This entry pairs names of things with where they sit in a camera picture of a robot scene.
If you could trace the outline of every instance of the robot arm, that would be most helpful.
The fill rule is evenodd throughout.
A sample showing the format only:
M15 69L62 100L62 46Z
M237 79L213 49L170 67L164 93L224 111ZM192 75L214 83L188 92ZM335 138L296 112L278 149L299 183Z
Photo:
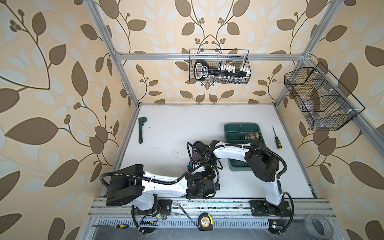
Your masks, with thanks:
M278 155L270 151L262 142L254 141L252 145L244 144L241 147L219 141L212 141L209 145L202 142L195 144L193 145L195 157L208 164L201 164L199 167L204 166L203 172L194 175L191 174L192 169L195 171L197 168L194 164L190 164L189 171L179 178L144 172L141 164L102 174L100 180L109 188L106 205L121 206L131 203L140 210L148 210L153 206L154 194L186 196L188 199L206 198L216 191L213 182L216 175L211 166L215 166L220 158L231 158L246 162L255 176L263 181L267 204L279 206L282 200L279 176L285 171L286 164L284 163L284 169L276 174L279 169L279 160L273 154ZM110 185L103 180L106 176L111 176Z

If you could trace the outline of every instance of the metal rail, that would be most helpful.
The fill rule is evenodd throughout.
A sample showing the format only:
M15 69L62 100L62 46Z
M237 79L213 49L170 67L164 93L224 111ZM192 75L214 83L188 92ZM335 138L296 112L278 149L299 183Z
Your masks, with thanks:
M231 56L244 56L243 54L230 54ZM117 53L118 60L189 60L189 54L179 53ZM248 54L249 61L301 61L302 54Z

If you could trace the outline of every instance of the black screwdriver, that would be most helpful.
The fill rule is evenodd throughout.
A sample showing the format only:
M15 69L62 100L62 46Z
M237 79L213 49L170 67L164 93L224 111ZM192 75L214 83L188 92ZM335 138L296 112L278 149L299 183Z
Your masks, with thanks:
M277 146L278 149L282 149L283 146L281 145L281 142L280 142L279 138L276 136L276 132L275 132L275 129L273 128L273 126L272 126L272 129L273 129L273 133L275 134L276 146Z

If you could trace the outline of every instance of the black wire basket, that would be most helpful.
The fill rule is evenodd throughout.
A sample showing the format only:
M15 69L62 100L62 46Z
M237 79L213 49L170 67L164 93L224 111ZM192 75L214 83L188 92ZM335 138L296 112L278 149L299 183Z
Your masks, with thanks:
M285 74L284 84L311 130L339 130L365 107L333 73L319 64ZM325 78L326 73L337 80L337 87Z
M247 84L252 74L248 53L238 49L190 49L189 82Z

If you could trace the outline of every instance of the duct tape roll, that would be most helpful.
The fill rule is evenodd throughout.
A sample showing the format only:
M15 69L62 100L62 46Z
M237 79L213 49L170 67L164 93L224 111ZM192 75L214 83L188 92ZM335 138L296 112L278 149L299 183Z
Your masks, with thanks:
M318 220L324 228L324 234L320 234L313 226L313 220ZM331 239L333 236L333 227L331 223L320 214L311 214L305 217L304 225L307 231L315 238L318 239Z

